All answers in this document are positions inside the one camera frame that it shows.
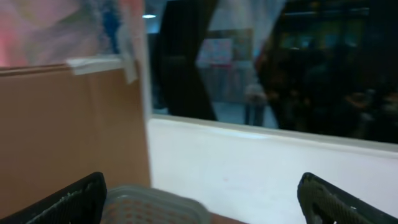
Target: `poster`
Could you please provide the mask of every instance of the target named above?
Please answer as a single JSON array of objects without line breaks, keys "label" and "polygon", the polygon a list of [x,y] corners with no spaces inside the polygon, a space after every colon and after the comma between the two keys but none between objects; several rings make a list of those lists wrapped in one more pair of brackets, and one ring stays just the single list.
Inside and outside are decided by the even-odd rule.
[{"label": "poster", "polygon": [[229,65],[233,58],[231,39],[205,39],[197,63],[209,65]]}]

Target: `glass window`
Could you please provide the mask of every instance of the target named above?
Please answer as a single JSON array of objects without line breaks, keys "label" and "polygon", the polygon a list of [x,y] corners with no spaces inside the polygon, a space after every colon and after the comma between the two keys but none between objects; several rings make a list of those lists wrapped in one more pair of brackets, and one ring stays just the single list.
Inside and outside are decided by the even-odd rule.
[{"label": "glass window", "polygon": [[394,0],[146,0],[154,113],[398,143]]}]

